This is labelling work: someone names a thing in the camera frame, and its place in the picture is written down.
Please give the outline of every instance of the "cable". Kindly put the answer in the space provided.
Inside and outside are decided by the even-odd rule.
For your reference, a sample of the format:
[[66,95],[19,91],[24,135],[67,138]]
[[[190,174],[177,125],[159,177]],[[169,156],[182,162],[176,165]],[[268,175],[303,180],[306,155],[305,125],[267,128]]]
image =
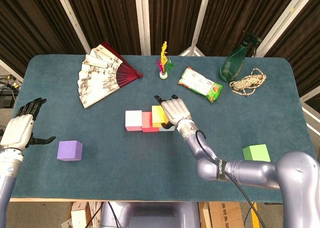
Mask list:
[[98,210],[94,213],[94,215],[91,217],[91,219],[89,220],[88,224],[86,224],[85,228],[88,228],[88,227],[89,227],[91,221],[95,218],[95,216],[96,216],[96,215],[98,214],[98,212],[101,210],[103,204],[104,204],[104,203],[102,202],[101,205],[100,205],[100,207],[99,207],[99,209],[98,209]]
[[13,90],[11,90],[11,92],[12,92],[12,97],[13,97],[13,99],[14,99],[14,102],[16,102],[16,98],[15,98],[14,91],[13,91]]
[[250,209],[248,210],[248,213],[247,213],[246,216],[245,216],[245,219],[244,219],[244,222],[243,222],[244,228],[246,228],[246,222],[247,222],[247,218],[248,218],[248,216],[249,216],[250,211],[251,211],[251,207],[250,207]]
[[110,204],[109,201],[108,201],[108,204],[109,204],[110,209],[112,211],[112,214],[113,214],[113,217],[114,217],[114,220],[115,220],[115,224],[116,224],[116,228],[119,228],[118,224],[120,225],[120,222],[119,222],[119,220],[118,220],[118,218],[116,216],[116,213],[115,213],[114,209],[112,208],[112,205]]
[[[213,158],[211,157],[211,155],[208,154],[208,152],[204,149],[204,147],[203,147],[202,144],[200,143],[200,140],[199,140],[199,137],[198,137],[198,132],[200,132],[200,133],[203,135],[204,139],[206,139],[205,134],[204,134],[201,130],[198,129],[198,130],[195,132],[196,141],[198,142],[198,144],[199,144],[199,146],[201,147],[201,149],[203,150],[203,152],[207,155],[207,157],[209,157],[210,160],[218,167],[218,166],[219,166],[218,162],[217,162],[215,159],[213,159]],[[267,228],[266,225],[265,225],[265,223],[263,222],[261,216],[259,215],[258,211],[256,210],[256,208],[255,208],[254,205],[252,204],[252,202],[251,202],[250,198],[248,197],[247,193],[244,191],[244,189],[242,189],[242,187],[239,185],[239,183],[231,176],[231,174],[229,174],[229,172],[224,171],[224,173],[225,173],[225,175],[226,175],[227,177],[229,177],[229,179],[236,185],[236,187],[238,187],[238,189],[240,190],[240,192],[242,193],[242,195],[244,196],[244,198],[248,201],[248,203],[249,203],[249,205],[251,206],[252,210],[254,211],[254,213],[256,214],[256,216],[258,217],[258,219],[259,219],[262,227],[263,227],[263,228]]]

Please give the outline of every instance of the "black cable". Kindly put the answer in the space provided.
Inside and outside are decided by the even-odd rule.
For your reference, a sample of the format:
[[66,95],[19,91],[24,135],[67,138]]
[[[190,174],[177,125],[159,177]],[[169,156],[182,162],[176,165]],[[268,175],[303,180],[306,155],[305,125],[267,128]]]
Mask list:
[[244,227],[244,228],[246,228],[246,222],[247,222],[247,218],[248,218],[248,216],[249,216],[250,211],[251,211],[251,207],[250,207],[250,209],[248,210],[248,213],[247,213],[246,216],[245,216],[245,219],[244,219],[244,222],[243,222],[243,227]]
[[101,210],[103,204],[104,204],[104,203],[102,202],[101,205],[100,205],[100,207],[99,207],[99,209],[98,209],[98,210],[94,213],[94,215],[91,217],[91,219],[89,220],[88,224],[86,224],[85,228],[88,228],[88,227],[89,227],[91,221],[95,218],[95,216],[96,216],[96,215],[98,214],[98,212]]
[[114,220],[115,220],[116,227],[119,228],[118,224],[120,225],[120,222],[119,222],[119,220],[118,220],[118,218],[117,218],[117,216],[116,216],[116,213],[115,213],[114,209],[112,208],[112,205],[110,204],[109,201],[108,201],[108,204],[109,204],[110,209],[111,209],[111,211],[112,211],[112,214],[113,214],[113,217],[114,217]]
[[[201,142],[200,142],[200,140],[199,140],[199,138],[198,138],[198,132],[200,132],[200,133],[203,135],[203,137],[206,139],[205,134],[204,134],[201,130],[198,129],[198,130],[195,132],[196,141],[198,142],[198,144],[199,144],[199,146],[201,147],[201,149],[203,150],[203,152],[204,152],[204,153],[210,158],[210,160],[218,167],[218,166],[219,166],[218,162],[217,162],[215,159],[213,159],[213,158],[211,157],[211,155],[209,155],[208,152],[207,152],[207,151],[204,149],[204,147],[202,146],[202,144],[201,144]],[[259,215],[258,211],[256,210],[256,208],[255,208],[254,205],[252,204],[252,202],[251,202],[250,198],[248,197],[247,193],[244,191],[244,189],[242,189],[242,187],[239,185],[239,183],[231,176],[231,174],[229,174],[229,172],[224,171],[224,173],[225,173],[225,175],[226,175],[227,177],[229,177],[229,179],[236,185],[236,187],[238,187],[238,189],[240,190],[240,192],[242,193],[242,195],[244,196],[244,198],[248,201],[248,203],[249,203],[249,205],[251,206],[252,210],[254,211],[254,213],[256,214],[256,216],[258,217],[258,219],[259,219],[262,227],[263,227],[263,228],[267,228],[266,225],[265,225],[265,223],[263,222],[261,216]]]
[[7,84],[4,84],[1,88],[0,95],[4,92],[5,88],[8,88]]

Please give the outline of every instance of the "red cube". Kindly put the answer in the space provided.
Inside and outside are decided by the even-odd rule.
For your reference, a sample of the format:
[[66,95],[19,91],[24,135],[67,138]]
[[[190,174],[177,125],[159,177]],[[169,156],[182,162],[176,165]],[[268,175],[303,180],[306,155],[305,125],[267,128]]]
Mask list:
[[152,126],[152,112],[142,112],[142,131],[143,132],[158,132],[158,127]]

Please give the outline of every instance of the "green spray bottle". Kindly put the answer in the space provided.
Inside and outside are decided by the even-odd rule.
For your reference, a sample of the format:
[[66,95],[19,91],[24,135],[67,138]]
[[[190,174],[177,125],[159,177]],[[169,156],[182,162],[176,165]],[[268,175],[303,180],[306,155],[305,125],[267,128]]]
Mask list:
[[219,77],[224,82],[231,82],[239,75],[244,66],[250,43],[253,44],[253,56],[257,55],[257,46],[261,43],[261,38],[250,32],[243,33],[244,38],[241,44],[225,59],[220,67]]

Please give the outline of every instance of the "yellow cube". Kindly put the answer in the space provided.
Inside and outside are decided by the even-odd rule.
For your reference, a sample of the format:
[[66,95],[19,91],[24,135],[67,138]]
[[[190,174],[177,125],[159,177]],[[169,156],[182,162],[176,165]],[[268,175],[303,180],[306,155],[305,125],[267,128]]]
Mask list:
[[161,123],[168,123],[169,120],[161,105],[152,106],[152,127],[162,127]]

